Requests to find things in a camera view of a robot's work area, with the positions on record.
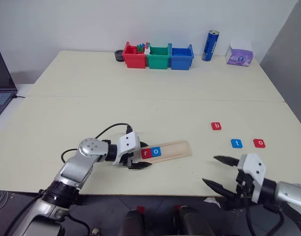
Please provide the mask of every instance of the laptop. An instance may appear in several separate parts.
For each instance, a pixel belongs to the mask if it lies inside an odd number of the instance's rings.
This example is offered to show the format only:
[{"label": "laptop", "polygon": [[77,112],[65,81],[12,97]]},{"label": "laptop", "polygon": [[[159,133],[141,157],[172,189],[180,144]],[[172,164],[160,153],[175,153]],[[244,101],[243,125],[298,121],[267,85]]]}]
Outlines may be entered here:
[{"label": "laptop", "polygon": [[16,93],[17,89],[0,52],[0,114]]}]

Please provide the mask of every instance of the green bin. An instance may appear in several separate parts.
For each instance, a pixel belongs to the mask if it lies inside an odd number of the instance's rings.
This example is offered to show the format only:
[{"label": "green bin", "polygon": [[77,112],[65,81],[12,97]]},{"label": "green bin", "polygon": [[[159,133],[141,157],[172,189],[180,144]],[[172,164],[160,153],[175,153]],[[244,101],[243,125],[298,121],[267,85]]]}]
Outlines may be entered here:
[{"label": "green bin", "polygon": [[166,48],[150,47],[147,61],[150,69],[167,69],[170,59],[170,45]]}]

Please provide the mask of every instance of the laptop keyboard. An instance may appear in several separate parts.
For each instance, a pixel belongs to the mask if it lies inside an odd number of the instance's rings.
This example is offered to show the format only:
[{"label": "laptop keyboard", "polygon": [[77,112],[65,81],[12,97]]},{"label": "laptop keyboard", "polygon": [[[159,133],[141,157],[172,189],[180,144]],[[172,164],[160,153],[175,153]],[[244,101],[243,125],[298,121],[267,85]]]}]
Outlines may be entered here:
[{"label": "laptop keyboard", "polygon": [[11,95],[11,92],[0,92],[0,105],[3,105]]}]

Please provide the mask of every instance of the blue bin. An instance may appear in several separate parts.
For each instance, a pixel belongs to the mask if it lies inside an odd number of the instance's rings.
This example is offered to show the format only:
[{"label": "blue bin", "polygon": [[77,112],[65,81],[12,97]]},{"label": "blue bin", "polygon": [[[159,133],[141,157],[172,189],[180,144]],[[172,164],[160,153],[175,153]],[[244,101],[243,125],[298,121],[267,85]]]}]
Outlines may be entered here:
[{"label": "blue bin", "polygon": [[188,48],[173,48],[170,45],[170,64],[172,70],[189,70],[194,58],[192,45]]}]

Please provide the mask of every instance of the black cable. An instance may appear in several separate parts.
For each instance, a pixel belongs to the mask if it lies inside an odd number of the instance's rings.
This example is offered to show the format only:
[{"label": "black cable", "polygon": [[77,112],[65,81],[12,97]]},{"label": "black cable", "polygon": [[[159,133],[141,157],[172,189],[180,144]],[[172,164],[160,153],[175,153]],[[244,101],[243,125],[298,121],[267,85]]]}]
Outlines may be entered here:
[{"label": "black cable", "polygon": [[41,193],[39,193],[34,199],[32,199],[13,219],[13,221],[10,223],[10,225],[8,226],[7,230],[4,233],[4,236],[8,236],[9,232],[12,230],[12,228],[14,227],[16,221],[18,221],[18,219],[21,217],[21,215],[32,205],[34,204],[35,201],[38,200],[38,198],[40,198],[42,196]]},{"label": "black cable", "polygon": [[275,234],[277,232],[277,230],[279,230],[279,228],[284,224],[284,215],[282,213],[282,211],[278,208],[277,213],[279,215],[279,221],[277,223],[277,225],[275,225],[268,233],[267,236],[272,236],[273,234]]},{"label": "black cable", "polygon": [[252,227],[249,200],[248,200],[248,197],[247,197],[247,193],[243,192],[242,194],[243,194],[243,199],[244,199],[245,217],[247,219],[248,228],[249,228],[249,231],[250,231],[251,235],[256,236],[256,234],[253,230],[253,227]]},{"label": "black cable", "polygon": [[17,96],[17,95],[13,95],[13,96],[12,96],[12,98],[18,98],[18,97],[26,98],[26,97],[23,97],[23,96]]},{"label": "black cable", "polygon": [[72,149],[68,149],[66,151],[64,151],[62,154],[61,154],[61,160],[63,163],[65,163],[65,160],[64,160],[64,154],[66,154],[67,152],[69,151],[77,151],[77,148],[72,148]]},{"label": "black cable", "polygon": [[127,126],[127,129],[126,129],[126,133],[129,133],[129,132],[132,132],[132,128],[129,124],[127,123],[116,123],[116,124],[113,124],[113,125],[110,125],[108,128],[106,128],[104,131],[102,131],[100,134],[98,134],[95,139],[98,139],[103,133],[105,133],[107,130],[111,129],[112,127],[115,127],[117,125],[126,125]]},{"label": "black cable", "polygon": [[76,223],[79,223],[79,224],[82,224],[86,227],[87,229],[87,235],[89,236],[90,235],[90,227],[88,224],[86,224],[84,221],[81,221],[81,220],[78,220],[78,219],[75,219],[73,216],[71,216],[70,214],[68,214],[67,216],[68,218],[70,218],[72,221],[76,222]]}]

